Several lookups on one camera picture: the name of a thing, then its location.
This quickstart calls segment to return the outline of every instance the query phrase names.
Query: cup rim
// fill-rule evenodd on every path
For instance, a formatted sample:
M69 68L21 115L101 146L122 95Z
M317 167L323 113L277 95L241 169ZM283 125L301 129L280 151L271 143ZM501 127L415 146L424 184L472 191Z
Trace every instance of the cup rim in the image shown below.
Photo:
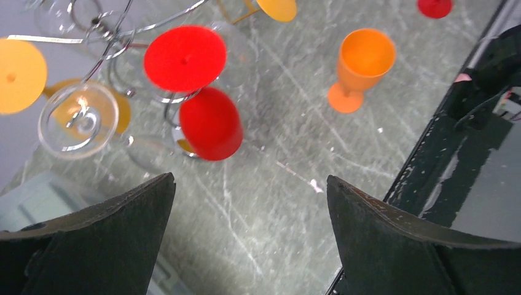
M383 35L390 43L391 45L393 46L393 62L391 63L391 65L389 66L389 68L381 73L381 74L378 74L378 75L360 75L358 74L357 72L353 71L353 69L351 69L346 63L345 63L345 60L342 58L342 47L345 45L347 39L349 37L351 37L351 35L353 35L354 33L358 33L358 32L361 32L361 31L373 31L373 32L376 32L378 34L381 34ZM349 34L347 34L347 36L345 36L345 38L342 40L342 43L340 44L340 48L339 48L339 60L342 64L342 66L347 69L350 73L352 73L353 75L357 76L357 77L361 77L361 78L376 78L376 77L382 77L384 76L385 74L387 74L394 66L394 63L396 62L396 44L394 43L394 41L389 37L389 35L387 35L386 33L384 33L383 31L380 31L379 29L375 29L375 28L360 28L360 29L356 29L352 32L350 32Z

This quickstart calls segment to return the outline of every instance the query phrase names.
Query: gray marble countertop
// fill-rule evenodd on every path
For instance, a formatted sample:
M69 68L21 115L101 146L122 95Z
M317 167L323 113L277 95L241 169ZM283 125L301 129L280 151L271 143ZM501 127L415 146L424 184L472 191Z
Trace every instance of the gray marble countertop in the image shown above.
M231 11L243 5L224 2ZM242 147L222 162L177 155L168 163L178 191L161 253L186 284L197 294L325 293L340 268L327 176L383 198L499 2L455 1L448 17L430 20L413 0L298 0L290 23L262 12L240 22L256 57L248 86L231 93ZM142 23L179 10L167 0L146 7ZM221 18L211 2L183 22ZM339 45L363 27L389 34L398 57L358 112L339 114L326 97ZM137 96L132 107L131 130L167 136L156 104ZM77 162L39 147L3 193L46 170L106 195L153 176L115 147Z

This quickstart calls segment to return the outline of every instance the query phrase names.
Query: red disc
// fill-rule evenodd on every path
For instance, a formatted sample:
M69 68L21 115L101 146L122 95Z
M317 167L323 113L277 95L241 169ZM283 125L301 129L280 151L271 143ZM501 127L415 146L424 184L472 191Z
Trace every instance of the red disc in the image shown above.
M171 92L193 92L212 83L225 63L224 40L203 26L179 26L161 34L144 56L148 78Z
M418 9L426 17L446 17L452 10L452 0L418 0Z
M243 141L237 107L222 91L202 88L179 109L179 123L195 153L209 161L233 155Z

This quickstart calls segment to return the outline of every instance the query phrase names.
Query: orange goblet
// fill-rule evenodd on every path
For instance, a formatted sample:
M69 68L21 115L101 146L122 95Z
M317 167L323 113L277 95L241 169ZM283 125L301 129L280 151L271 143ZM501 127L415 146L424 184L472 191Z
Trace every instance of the orange goblet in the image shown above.
M338 112L356 111L364 102L365 90L376 85L393 67L396 49L383 32L363 28L351 32L340 45L338 82L327 94Z

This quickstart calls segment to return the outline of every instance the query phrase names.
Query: gray floor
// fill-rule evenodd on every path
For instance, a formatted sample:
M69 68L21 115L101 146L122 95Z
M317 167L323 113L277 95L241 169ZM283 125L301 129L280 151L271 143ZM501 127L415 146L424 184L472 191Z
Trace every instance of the gray floor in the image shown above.
M149 0L143 22L171 15L169 2ZM256 56L249 87L231 93L245 143L223 162L169 163L178 191L161 251L197 294L325 292L340 268L326 177L384 196L499 0L455 2L428 20L412 0L303 0L293 22L258 13L239 24ZM216 18L210 3L186 22ZM338 47L367 26L393 38L398 58L357 113L338 114L326 98ZM166 135L161 109L138 98L131 130ZM74 163L39 148L6 191L45 170L108 195L151 177L116 148Z

